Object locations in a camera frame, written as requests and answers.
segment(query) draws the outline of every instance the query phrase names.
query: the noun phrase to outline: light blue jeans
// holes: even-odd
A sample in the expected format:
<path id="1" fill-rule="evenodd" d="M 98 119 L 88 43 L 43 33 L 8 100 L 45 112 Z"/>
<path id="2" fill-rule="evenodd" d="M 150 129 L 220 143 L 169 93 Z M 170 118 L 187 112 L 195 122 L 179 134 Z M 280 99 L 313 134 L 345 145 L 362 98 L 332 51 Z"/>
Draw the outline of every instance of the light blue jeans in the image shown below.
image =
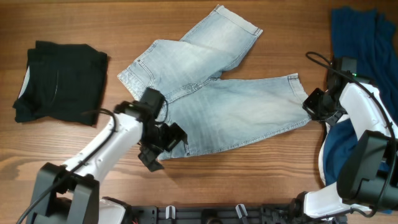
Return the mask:
<path id="1" fill-rule="evenodd" d="M 245 146 L 305 125 L 307 98 L 297 74 L 261 80 L 221 80 L 262 33 L 217 6 L 180 41 L 156 40 L 118 77 L 139 100 L 151 87 L 169 102 L 167 123 L 187 134 L 159 159 L 198 156 Z M 162 121 L 166 107 L 158 118 Z"/>

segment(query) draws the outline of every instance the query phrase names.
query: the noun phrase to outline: folded jeans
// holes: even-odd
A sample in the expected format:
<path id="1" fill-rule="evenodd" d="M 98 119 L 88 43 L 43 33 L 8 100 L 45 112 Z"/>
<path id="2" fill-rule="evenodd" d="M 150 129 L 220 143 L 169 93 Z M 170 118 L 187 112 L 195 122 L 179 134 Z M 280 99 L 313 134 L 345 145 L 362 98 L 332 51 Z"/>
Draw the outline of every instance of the folded jeans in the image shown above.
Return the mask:
<path id="1" fill-rule="evenodd" d="M 146 87 L 168 101 L 158 120 L 187 134 L 158 158 L 199 156 L 241 147 L 301 127 L 310 120 L 298 75 L 222 80 L 239 65 L 262 30 L 217 6 L 179 41 L 156 40 L 118 77 L 139 100 Z"/>

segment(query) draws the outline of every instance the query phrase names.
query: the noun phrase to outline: tabletop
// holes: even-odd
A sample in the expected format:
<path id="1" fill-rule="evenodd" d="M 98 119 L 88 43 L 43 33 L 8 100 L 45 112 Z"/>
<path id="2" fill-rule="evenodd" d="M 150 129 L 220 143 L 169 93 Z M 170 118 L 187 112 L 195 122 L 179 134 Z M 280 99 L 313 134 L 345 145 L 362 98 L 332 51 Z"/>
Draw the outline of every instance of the tabletop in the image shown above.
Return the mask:
<path id="1" fill-rule="evenodd" d="M 89 44 L 110 56 L 102 107 L 133 97 L 117 79 L 153 41 L 178 40 L 225 5 L 264 30 L 238 68 L 224 79 L 271 78 L 298 73 L 310 94 L 325 89 L 324 68 L 305 57 L 316 51 L 331 57 L 330 12 L 348 5 L 378 8 L 398 24 L 397 1 L 149 1 L 76 2 L 0 0 L 0 223 L 15 223 L 29 205 L 37 171 L 61 164 L 80 151 L 104 127 L 42 118 L 14 121 L 12 108 L 25 75 L 27 49 L 36 40 Z M 150 173 L 133 147 L 101 186 L 101 196 L 131 205 L 259 205 L 287 203 L 303 191 L 323 187 L 318 154 L 323 131 L 311 121 L 302 128 L 218 154 L 162 161 L 165 169 Z M 397 215 L 372 219 L 350 215 L 349 223 L 396 223 Z"/>

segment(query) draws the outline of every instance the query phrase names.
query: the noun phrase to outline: folded clothing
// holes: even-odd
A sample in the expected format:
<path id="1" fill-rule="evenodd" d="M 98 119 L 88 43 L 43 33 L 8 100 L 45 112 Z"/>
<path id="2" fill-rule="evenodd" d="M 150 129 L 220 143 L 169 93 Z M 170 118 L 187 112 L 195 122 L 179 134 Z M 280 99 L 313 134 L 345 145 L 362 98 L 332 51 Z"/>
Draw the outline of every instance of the folded clothing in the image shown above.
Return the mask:
<path id="1" fill-rule="evenodd" d="M 217 6 L 180 41 L 156 40 L 118 75 L 136 100 L 148 86 L 163 93 L 169 106 L 159 121 L 176 122 L 188 135 L 188 145 L 180 142 L 158 159 L 227 151 L 308 123 L 302 109 L 307 94 L 297 74 L 220 79 L 240 64 L 261 33 Z"/>
<path id="2" fill-rule="evenodd" d="M 51 116 L 87 125 L 96 123 L 96 113 L 106 83 L 107 55 L 86 44 L 59 45 L 37 41 L 28 50 L 27 73 L 18 99 L 15 121 L 33 121 Z"/>

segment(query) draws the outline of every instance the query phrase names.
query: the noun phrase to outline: wooden surface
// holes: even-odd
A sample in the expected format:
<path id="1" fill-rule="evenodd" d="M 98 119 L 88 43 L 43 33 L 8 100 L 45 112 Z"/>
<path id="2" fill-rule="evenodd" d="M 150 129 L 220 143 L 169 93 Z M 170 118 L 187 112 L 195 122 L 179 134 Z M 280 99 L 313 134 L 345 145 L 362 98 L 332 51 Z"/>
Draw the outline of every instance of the wooden surface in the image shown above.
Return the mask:
<path id="1" fill-rule="evenodd" d="M 242 64 L 223 78 L 269 78 L 298 72 L 311 93 L 323 87 L 325 70 L 307 60 L 313 50 L 329 57 L 330 9 L 340 1 L 222 1 L 264 29 Z M 356 9 L 375 6 L 398 24 L 397 1 L 350 1 Z M 178 40 L 217 2 L 119 2 L 0 5 L 0 223 L 15 223 L 29 205 L 34 180 L 46 162 L 61 164 L 103 128 L 51 118 L 17 124 L 12 104 L 20 90 L 27 49 L 35 40 L 86 43 L 110 57 L 103 107 L 132 96 L 116 78 L 156 39 Z M 101 196 L 132 205 L 236 205 L 288 202 L 300 192 L 322 188 L 318 123 L 219 154 L 164 161 L 150 173 L 132 148 L 109 173 Z M 397 223 L 397 215 L 372 219 L 351 215 L 349 223 Z"/>

